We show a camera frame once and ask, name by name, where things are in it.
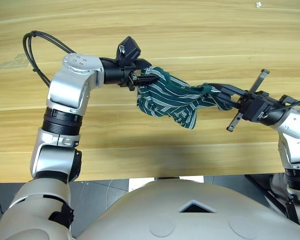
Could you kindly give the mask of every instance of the white stripe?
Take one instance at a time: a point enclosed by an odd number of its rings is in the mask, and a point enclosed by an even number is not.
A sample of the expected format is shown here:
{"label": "white stripe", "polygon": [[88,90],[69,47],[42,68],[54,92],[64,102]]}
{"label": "white stripe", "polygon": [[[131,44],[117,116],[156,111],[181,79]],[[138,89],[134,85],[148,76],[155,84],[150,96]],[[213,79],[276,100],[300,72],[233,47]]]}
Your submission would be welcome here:
{"label": "white stripe", "polygon": [[170,79],[173,79],[176,83],[179,83],[181,86],[189,87],[190,85],[187,84],[186,82],[180,81],[172,76],[170,76]]}
{"label": "white stripe", "polygon": [[173,92],[173,91],[170,91],[170,90],[166,87],[166,85],[165,85],[163,82],[158,81],[158,83],[162,84],[162,85],[164,86],[165,90],[167,90],[168,92],[172,93],[173,95],[178,96],[179,98],[183,98],[183,99],[197,99],[197,98],[199,98],[200,95],[201,95],[201,93],[198,93],[198,95],[196,95],[196,94],[187,94],[187,93],[186,93],[186,94],[183,94],[183,95],[179,95],[179,94],[177,94],[177,93],[175,93],[175,92]]}
{"label": "white stripe", "polygon": [[192,117],[193,117],[193,118],[192,118],[192,122],[191,122],[191,125],[190,125],[190,129],[193,129],[194,126],[195,126],[195,121],[196,121],[196,118],[197,118],[197,111],[194,111]]}
{"label": "white stripe", "polygon": [[173,100],[173,99],[165,98],[165,97],[163,97],[163,96],[159,95],[158,93],[156,93],[156,92],[154,92],[154,91],[151,91],[151,90],[149,90],[149,92],[150,92],[150,93],[153,93],[153,94],[156,94],[156,95],[160,96],[161,98],[166,99],[166,100],[168,100],[168,101],[170,101],[170,102],[181,103],[181,104],[186,104],[186,105],[189,104],[188,102],[184,102],[184,101],[176,101],[176,100]]}

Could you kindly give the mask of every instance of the wood grain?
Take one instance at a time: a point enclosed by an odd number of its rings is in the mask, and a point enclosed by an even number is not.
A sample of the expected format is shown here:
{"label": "wood grain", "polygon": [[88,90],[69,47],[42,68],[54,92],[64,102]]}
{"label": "wood grain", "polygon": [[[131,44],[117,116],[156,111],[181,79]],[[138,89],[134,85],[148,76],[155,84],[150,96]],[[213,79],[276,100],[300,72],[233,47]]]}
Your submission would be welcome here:
{"label": "wood grain", "polygon": [[[262,90],[300,99],[300,0],[255,7],[246,0],[0,1],[0,182],[26,182],[48,89],[23,55],[22,37],[48,32],[77,52],[114,57],[132,36],[141,57],[191,85],[249,89],[262,68]],[[35,38],[33,51],[50,78],[64,53]],[[283,171],[278,134],[250,122],[225,131],[235,110],[198,111],[194,130],[136,107],[136,92],[107,85],[91,93],[78,149],[80,180]]]}

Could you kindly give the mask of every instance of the striped towel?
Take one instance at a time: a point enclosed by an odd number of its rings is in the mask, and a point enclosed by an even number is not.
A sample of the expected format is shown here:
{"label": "striped towel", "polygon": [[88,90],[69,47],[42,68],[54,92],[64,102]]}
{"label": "striped towel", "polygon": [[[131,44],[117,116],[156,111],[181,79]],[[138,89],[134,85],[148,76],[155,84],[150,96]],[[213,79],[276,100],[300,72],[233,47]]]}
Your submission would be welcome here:
{"label": "striped towel", "polygon": [[169,116],[187,129],[196,125],[197,109],[217,105],[219,110],[230,110],[214,96],[219,91],[204,83],[189,86],[186,82],[163,71],[160,67],[150,67],[141,71],[141,76],[155,75],[159,80],[150,85],[138,87],[137,106],[154,117]]}

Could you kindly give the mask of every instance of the cloth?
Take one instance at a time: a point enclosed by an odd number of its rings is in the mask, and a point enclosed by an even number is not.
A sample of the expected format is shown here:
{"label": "cloth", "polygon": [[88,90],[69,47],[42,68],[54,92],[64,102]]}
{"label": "cloth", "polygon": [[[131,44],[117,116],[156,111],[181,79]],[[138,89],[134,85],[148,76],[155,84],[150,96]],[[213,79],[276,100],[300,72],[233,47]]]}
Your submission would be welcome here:
{"label": "cloth", "polygon": [[169,116],[181,126],[193,129],[196,125],[197,109],[215,105],[220,110],[231,109],[231,106],[216,99],[215,94],[219,91],[207,83],[189,86],[160,67],[143,69],[141,76],[146,75],[159,78],[150,85],[138,87],[137,106],[148,115]]}

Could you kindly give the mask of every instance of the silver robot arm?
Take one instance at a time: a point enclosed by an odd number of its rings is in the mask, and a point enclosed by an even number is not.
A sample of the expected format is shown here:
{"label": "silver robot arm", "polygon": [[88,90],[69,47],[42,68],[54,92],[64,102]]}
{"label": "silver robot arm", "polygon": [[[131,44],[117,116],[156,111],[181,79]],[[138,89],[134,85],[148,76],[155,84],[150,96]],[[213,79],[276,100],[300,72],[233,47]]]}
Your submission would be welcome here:
{"label": "silver robot arm", "polygon": [[82,153],[76,150],[90,91],[104,84],[118,84],[131,91],[156,77],[134,73],[150,66],[138,58],[140,48],[127,37],[116,59],[69,53],[50,85],[42,127],[32,152],[26,183],[0,220],[0,240],[70,240],[74,215],[68,182],[80,174]]}

